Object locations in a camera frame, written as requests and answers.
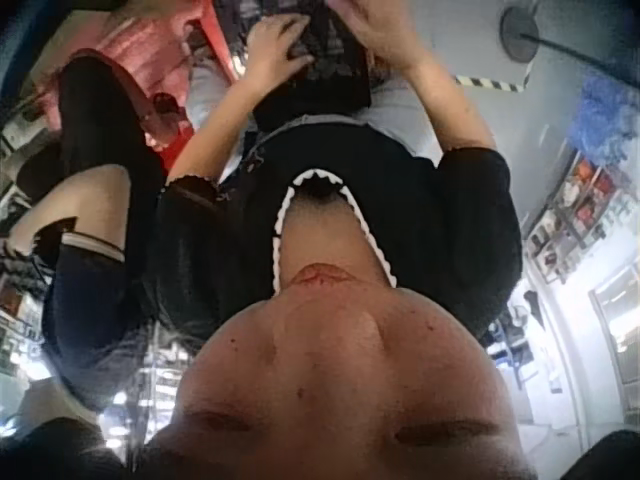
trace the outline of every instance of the leg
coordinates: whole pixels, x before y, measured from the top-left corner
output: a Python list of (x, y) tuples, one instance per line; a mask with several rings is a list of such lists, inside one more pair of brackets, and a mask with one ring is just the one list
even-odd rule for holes
[(77, 220), (62, 237), (43, 348), (73, 396), (93, 411), (106, 408), (139, 368), (148, 338), (124, 263), (130, 187), (122, 167), (105, 166), (56, 189), (74, 194)]
[(420, 99), (399, 76), (373, 90), (371, 107), (355, 115), (376, 130), (402, 143), (412, 155), (432, 155), (433, 127)]
[(3, 160), (2, 171), (32, 203), (37, 203), (64, 179), (60, 152), (59, 136), (42, 130)]
[(112, 68), (98, 58), (78, 57), (63, 69), (60, 115), (67, 175), (113, 164), (129, 174), (126, 266), (130, 278), (140, 277), (165, 182), (162, 160), (147, 147), (136, 111)]

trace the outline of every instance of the knee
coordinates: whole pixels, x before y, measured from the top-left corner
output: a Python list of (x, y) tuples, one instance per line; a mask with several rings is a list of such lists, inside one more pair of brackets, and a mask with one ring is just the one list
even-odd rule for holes
[(84, 48), (75, 52), (60, 72), (60, 86), (69, 85), (77, 88), (78, 84), (91, 84), (105, 75), (111, 75), (111, 67), (102, 60), (97, 50)]
[(120, 165), (104, 165), (85, 172), (87, 194), (93, 198), (112, 201), (114, 198), (129, 198), (131, 179), (126, 168)]

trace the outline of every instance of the black top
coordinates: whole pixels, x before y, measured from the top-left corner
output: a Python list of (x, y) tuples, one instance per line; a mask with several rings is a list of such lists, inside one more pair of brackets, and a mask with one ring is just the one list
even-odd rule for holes
[(161, 197), (149, 285), (190, 350), (274, 295), (274, 225), (287, 190), (309, 169), (348, 186), (398, 287), (435, 300), (475, 336), (486, 331), (522, 271), (502, 156), (460, 149), (435, 168), (371, 128), (307, 125), (266, 141), (218, 189), (187, 177)]

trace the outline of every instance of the black bag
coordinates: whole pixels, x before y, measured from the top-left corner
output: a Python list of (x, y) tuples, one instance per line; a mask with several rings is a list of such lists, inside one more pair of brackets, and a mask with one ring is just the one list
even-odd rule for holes
[(311, 54), (315, 63), (272, 92), (254, 115), (261, 131), (273, 131), (302, 115), (348, 115), (371, 104), (365, 49), (324, 0), (213, 0), (236, 71), (246, 62), (251, 28), (268, 15), (302, 13), (311, 23), (290, 55)]

